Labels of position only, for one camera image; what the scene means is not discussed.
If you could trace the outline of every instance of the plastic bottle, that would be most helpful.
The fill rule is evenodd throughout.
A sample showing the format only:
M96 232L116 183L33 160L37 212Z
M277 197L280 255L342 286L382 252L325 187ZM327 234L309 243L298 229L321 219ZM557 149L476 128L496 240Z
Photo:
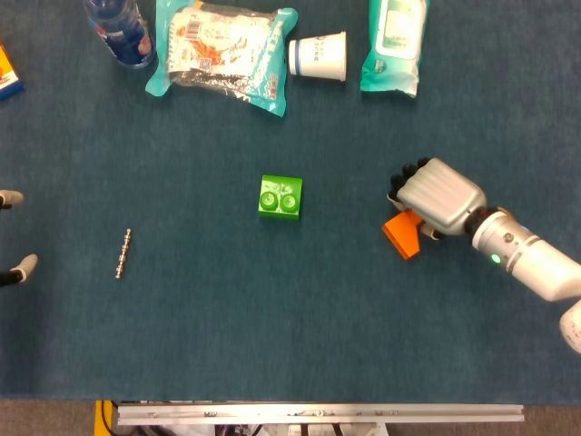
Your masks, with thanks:
M83 1L89 23L120 64L137 69L153 60L153 42L135 0Z

